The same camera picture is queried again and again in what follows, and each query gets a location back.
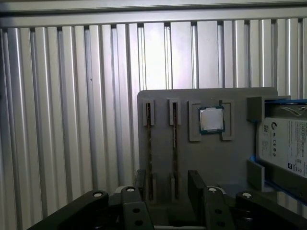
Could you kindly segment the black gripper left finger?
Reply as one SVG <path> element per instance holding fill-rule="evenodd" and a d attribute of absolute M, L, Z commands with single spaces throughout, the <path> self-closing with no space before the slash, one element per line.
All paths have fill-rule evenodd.
<path fill-rule="evenodd" d="M 31 226 L 32 230 L 152 230 L 144 201 L 146 172 L 138 170 L 134 185 L 109 195 L 92 190 Z"/>

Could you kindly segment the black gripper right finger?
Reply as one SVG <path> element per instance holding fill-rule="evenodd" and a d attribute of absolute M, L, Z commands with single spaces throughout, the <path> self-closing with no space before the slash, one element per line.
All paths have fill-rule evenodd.
<path fill-rule="evenodd" d="M 251 191 L 232 198 L 206 186 L 196 170 L 188 171 L 188 197 L 196 220 L 207 230 L 305 230 L 306 218 Z"/>

